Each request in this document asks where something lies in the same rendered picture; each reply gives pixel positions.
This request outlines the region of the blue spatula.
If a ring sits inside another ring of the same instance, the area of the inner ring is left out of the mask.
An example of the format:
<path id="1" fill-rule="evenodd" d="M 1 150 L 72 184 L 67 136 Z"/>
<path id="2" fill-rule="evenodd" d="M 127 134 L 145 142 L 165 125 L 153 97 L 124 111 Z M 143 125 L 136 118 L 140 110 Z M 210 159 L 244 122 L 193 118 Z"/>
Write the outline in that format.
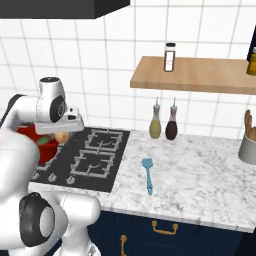
<path id="1" fill-rule="evenodd" d="M 147 175 L 147 191 L 148 194 L 151 195 L 153 193 L 153 185 L 150 176 L 150 168 L 153 166 L 153 161 L 151 158 L 144 158 L 142 160 L 142 166 L 146 169 Z"/>

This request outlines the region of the wooden utensils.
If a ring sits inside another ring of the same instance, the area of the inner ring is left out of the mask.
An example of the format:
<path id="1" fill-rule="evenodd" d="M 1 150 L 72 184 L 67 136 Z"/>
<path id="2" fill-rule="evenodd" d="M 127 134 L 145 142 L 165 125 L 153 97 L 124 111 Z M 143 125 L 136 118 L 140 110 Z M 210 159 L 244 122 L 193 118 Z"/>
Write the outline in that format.
<path id="1" fill-rule="evenodd" d="M 252 126 L 252 115 L 247 109 L 244 116 L 245 135 L 252 141 L 256 142 L 256 126 Z"/>

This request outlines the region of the dark brown vinegar bottle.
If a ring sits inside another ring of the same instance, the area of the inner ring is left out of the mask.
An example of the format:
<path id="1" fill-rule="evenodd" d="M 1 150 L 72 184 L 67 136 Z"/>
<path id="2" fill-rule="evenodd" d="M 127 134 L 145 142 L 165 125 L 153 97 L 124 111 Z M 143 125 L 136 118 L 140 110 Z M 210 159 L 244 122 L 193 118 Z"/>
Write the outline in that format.
<path id="1" fill-rule="evenodd" d="M 174 140 L 178 133 L 176 114 L 177 114 L 176 101 L 173 101 L 173 105 L 170 107 L 170 118 L 165 129 L 166 138 L 169 140 Z"/>

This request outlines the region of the black range hood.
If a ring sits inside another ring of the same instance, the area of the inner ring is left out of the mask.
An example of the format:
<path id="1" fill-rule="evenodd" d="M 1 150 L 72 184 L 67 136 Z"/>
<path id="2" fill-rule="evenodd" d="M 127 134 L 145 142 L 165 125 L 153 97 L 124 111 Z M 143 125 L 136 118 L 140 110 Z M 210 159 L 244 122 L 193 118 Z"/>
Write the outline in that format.
<path id="1" fill-rule="evenodd" d="M 131 0 L 0 0 L 4 19 L 97 19 Z"/>

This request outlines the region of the tan squash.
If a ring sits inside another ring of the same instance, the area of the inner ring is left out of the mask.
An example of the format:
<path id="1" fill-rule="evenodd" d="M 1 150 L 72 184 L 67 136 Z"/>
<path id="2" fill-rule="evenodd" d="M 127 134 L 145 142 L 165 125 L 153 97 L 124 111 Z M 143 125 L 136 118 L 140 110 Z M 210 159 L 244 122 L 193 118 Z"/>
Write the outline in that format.
<path id="1" fill-rule="evenodd" d="M 70 139 L 70 134 L 68 132 L 59 132 L 56 133 L 54 137 L 58 143 L 66 143 Z"/>

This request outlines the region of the grey utensil pot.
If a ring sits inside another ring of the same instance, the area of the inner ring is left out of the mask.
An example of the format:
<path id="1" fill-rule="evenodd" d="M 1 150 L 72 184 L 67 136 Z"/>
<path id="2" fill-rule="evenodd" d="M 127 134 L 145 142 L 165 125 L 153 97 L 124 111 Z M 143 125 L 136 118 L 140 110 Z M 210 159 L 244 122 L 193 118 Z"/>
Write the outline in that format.
<path id="1" fill-rule="evenodd" d="M 247 164 L 256 165 L 256 142 L 249 139 L 247 135 L 243 136 L 238 157 Z"/>

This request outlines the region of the black tall bottle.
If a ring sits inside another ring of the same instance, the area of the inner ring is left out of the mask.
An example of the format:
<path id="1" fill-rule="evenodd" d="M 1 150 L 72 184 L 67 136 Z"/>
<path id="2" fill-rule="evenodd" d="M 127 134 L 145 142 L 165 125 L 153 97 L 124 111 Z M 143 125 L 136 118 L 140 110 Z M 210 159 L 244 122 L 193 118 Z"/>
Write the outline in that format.
<path id="1" fill-rule="evenodd" d="M 256 32 L 253 33 L 252 39 L 251 39 L 251 43 L 250 43 L 250 47 L 248 50 L 248 54 L 247 54 L 247 61 L 250 61 L 251 55 L 252 55 L 252 51 L 253 48 L 256 47 Z"/>

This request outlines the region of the red pot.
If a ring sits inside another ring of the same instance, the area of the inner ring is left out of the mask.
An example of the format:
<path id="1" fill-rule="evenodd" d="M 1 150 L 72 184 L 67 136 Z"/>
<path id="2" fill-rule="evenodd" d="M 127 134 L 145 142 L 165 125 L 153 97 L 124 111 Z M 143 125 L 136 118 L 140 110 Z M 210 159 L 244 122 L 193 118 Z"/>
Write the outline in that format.
<path id="1" fill-rule="evenodd" d="M 49 136 L 50 141 L 44 145 L 38 145 L 40 151 L 40 159 L 39 164 L 44 164 L 51 160 L 57 152 L 58 142 L 53 139 L 50 135 L 38 135 L 35 131 L 35 125 L 31 124 L 28 126 L 21 126 L 17 130 L 18 133 L 26 135 L 30 139 L 32 139 L 36 144 L 40 137 Z"/>

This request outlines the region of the olive oil bottle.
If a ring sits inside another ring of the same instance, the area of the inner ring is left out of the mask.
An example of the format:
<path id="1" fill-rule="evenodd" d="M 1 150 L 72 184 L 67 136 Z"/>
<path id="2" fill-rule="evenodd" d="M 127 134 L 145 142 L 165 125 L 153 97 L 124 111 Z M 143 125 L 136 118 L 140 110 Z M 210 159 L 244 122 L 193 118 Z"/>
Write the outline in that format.
<path id="1" fill-rule="evenodd" d="M 160 105 L 156 102 L 153 106 L 153 118 L 149 127 L 150 136 L 153 139 L 157 139 L 161 134 L 161 123 L 159 118 Z"/>

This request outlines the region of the navy drawer front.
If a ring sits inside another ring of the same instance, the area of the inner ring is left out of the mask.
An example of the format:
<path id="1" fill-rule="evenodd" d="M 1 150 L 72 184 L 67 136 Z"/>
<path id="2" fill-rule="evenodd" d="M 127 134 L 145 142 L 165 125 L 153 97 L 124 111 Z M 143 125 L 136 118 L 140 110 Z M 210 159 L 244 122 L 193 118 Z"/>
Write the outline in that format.
<path id="1" fill-rule="evenodd" d="M 155 233 L 152 220 L 157 221 L 158 229 L 168 231 L 177 223 L 177 233 Z M 135 227 L 131 235 L 135 244 L 129 256 L 235 256 L 243 237 L 238 231 L 148 218 L 137 218 Z"/>

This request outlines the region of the wooden wall shelf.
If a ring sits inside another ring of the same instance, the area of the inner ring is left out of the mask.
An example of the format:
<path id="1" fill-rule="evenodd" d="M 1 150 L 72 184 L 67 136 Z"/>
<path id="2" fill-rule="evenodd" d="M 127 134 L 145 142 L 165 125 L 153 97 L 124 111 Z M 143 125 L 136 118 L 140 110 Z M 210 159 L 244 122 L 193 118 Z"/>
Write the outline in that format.
<path id="1" fill-rule="evenodd" d="M 130 80 L 131 88 L 256 95 L 256 76 L 238 59 L 176 58 L 173 72 L 164 58 L 143 56 Z"/>

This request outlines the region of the spice jar with black lid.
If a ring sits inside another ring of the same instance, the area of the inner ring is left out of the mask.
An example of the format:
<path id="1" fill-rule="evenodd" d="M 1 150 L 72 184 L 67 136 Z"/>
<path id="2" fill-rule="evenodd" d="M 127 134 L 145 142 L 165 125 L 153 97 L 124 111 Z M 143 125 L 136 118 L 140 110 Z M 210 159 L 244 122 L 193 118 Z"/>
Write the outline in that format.
<path id="1" fill-rule="evenodd" d="M 174 70 L 176 44 L 174 42 L 168 42 L 165 45 L 165 55 L 164 55 L 164 71 L 172 72 Z"/>

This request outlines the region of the navy cupboard door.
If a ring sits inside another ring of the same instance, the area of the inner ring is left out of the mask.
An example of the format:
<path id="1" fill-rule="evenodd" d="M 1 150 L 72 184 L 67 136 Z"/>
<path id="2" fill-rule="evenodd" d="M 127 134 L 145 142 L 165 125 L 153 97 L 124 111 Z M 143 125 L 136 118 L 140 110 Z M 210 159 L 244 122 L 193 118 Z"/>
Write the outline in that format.
<path id="1" fill-rule="evenodd" d="M 90 238 L 101 256 L 121 256 L 120 237 L 127 232 L 130 221 L 127 214 L 102 211 L 98 220 L 88 227 Z"/>

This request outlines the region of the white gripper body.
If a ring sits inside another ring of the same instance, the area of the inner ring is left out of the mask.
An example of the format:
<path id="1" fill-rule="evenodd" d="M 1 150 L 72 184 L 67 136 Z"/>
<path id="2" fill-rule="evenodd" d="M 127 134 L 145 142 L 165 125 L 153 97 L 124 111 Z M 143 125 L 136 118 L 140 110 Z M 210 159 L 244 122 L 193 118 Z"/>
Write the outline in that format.
<path id="1" fill-rule="evenodd" d="M 80 114 L 65 115 L 56 123 L 36 123 L 35 131 L 38 135 L 55 134 L 59 132 L 78 132 L 84 129 Z"/>

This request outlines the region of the black hob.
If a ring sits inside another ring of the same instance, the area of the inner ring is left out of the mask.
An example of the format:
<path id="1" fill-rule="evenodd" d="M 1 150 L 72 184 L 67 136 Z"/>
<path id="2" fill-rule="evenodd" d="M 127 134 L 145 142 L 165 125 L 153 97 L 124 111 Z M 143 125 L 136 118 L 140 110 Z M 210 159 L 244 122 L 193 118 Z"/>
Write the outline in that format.
<path id="1" fill-rule="evenodd" d="M 39 164 L 39 177 L 32 182 L 110 193 L 128 142 L 130 132 L 110 128 L 89 128 L 59 144 L 53 159 Z M 57 179 L 49 182 L 54 173 Z M 66 179 L 74 176 L 75 183 Z"/>

